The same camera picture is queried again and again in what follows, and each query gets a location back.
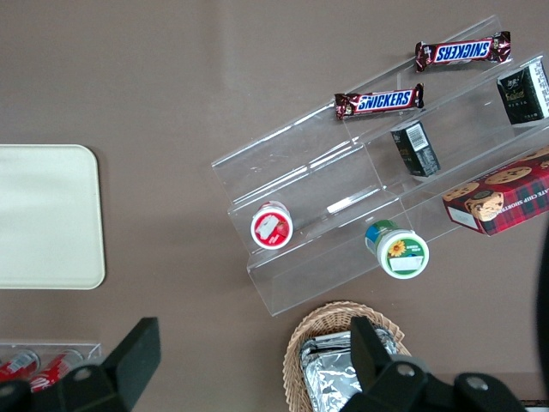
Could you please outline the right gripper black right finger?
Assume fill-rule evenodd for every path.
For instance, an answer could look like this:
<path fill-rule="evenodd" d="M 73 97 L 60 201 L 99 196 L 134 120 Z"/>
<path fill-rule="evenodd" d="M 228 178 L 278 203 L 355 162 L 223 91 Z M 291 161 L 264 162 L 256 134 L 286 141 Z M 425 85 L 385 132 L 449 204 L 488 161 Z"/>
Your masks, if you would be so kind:
<path fill-rule="evenodd" d="M 367 396 L 423 396 L 427 374 L 419 361 L 405 354 L 389 354 L 370 320 L 351 320 L 351 358 Z"/>

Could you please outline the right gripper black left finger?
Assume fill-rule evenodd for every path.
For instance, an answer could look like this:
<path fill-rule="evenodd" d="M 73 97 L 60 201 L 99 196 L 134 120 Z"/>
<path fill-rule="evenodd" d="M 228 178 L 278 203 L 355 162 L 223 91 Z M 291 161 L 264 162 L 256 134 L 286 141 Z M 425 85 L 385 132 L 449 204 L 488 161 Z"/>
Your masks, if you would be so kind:
<path fill-rule="evenodd" d="M 160 325 L 142 318 L 99 365 L 69 373 L 55 387 L 60 411 L 131 411 L 161 360 Z"/>

